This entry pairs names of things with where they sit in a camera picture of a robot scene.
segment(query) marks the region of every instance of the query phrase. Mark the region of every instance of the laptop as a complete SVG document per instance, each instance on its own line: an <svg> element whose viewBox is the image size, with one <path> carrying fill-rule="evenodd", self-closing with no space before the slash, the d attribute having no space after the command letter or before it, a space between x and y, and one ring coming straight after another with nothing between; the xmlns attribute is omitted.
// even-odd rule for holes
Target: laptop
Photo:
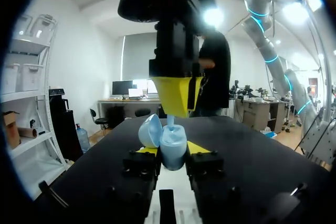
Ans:
<svg viewBox="0 0 336 224"><path fill-rule="evenodd" d="M130 100L141 100L143 97L142 89L128 89L128 97Z"/></svg>

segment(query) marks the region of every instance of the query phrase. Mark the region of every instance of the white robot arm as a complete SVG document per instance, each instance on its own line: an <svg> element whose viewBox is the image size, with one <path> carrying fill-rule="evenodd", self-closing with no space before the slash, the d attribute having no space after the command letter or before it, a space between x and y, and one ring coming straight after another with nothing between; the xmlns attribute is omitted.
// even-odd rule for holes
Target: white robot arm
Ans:
<svg viewBox="0 0 336 224"><path fill-rule="evenodd" d="M273 77L274 86L278 93L284 97L291 91L295 108L303 122L303 139L299 146L305 150L305 156L313 162L331 164L336 154L335 120L330 117L331 100L327 99L323 118L317 113L308 97L305 88L300 84L293 70L284 72L279 56L272 42L265 37L264 32L272 27L270 9L272 0L244 0L250 17L242 26L258 47L265 63ZM330 91L330 70L327 57L325 57L325 70L327 75L327 92Z"/></svg>

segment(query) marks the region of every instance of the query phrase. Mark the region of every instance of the black shirt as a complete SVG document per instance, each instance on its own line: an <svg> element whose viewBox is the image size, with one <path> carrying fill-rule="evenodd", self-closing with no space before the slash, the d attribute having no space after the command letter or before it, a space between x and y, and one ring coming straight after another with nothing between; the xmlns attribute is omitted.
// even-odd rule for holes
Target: black shirt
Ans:
<svg viewBox="0 0 336 224"><path fill-rule="evenodd" d="M220 109L229 106L231 57L229 44L223 34L214 31L207 36L199 53L200 59L211 59L215 67L205 69L198 97L202 109Z"/></svg>

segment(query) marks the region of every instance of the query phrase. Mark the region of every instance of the yellow pad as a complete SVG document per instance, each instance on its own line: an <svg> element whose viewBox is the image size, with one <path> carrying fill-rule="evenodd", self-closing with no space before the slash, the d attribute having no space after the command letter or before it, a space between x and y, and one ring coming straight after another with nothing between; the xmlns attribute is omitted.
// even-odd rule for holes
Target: yellow pad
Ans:
<svg viewBox="0 0 336 224"><path fill-rule="evenodd" d="M203 77L196 77L195 102L192 110L195 110L199 88ZM188 117L188 91L191 77L152 77L158 90L164 113L167 115Z"/></svg>
<svg viewBox="0 0 336 224"><path fill-rule="evenodd" d="M140 152L140 153L149 152L149 153L153 153L153 154L155 154L155 156L156 156L156 154L157 154L157 152L158 152L158 149L157 149L157 148L148 148L148 147L145 147L145 148L143 148L143 149L141 149L141 150L138 150L138 151L136 151L136 152Z"/></svg>
<svg viewBox="0 0 336 224"><path fill-rule="evenodd" d="M188 148L189 148L189 152L190 152L190 155L191 154L196 154L198 152L201 152L201 153L209 153L211 151L208 151L207 149L203 148L203 147L200 147L198 146L197 144L194 144L190 141L187 141L188 143Z"/></svg>

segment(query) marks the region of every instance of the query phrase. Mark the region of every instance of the blue led strip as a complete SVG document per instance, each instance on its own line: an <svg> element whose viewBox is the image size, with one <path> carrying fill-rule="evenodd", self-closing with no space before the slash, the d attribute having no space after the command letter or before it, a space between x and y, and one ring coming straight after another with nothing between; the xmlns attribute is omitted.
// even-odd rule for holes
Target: blue led strip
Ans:
<svg viewBox="0 0 336 224"><path fill-rule="evenodd" d="M275 57L274 59L272 59L272 60L265 60L265 62L266 62L266 63L271 63L271 62L275 61L275 60L278 59L278 58L279 58L279 56L276 55L276 57Z"/></svg>
<svg viewBox="0 0 336 224"><path fill-rule="evenodd" d="M304 106L302 106L302 108L299 109L298 111L298 115L301 113L301 111L309 104L311 103L311 100L309 100Z"/></svg>
<svg viewBox="0 0 336 224"><path fill-rule="evenodd" d="M249 9L249 8L247 8L247 10L248 10L250 13L252 13L252 14L254 14L254 15L257 15L257 16L260 16L260 17L265 17L265 16L268 15L268 13L266 13L266 14L255 13L255 12L253 12L253 11L252 11L251 9Z"/></svg>
<svg viewBox="0 0 336 224"><path fill-rule="evenodd" d="M289 84L289 89L290 89L290 91L292 91L292 90L293 90L292 85L290 84L290 82L289 82L289 80L288 80L288 78L287 78L286 75L285 75L285 79L287 80L287 82L288 82L288 84Z"/></svg>
<svg viewBox="0 0 336 224"><path fill-rule="evenodd" d="M252 18L252 19L257 23L257 25L260 27L262 33L264 33L265 31L264 31L264 29L263 29L263 27L262 27L262 25L261 25L261 21L258 20L258 19L256 19L256 18L253 17L253 16L251 16L251 18Z"/></svg>

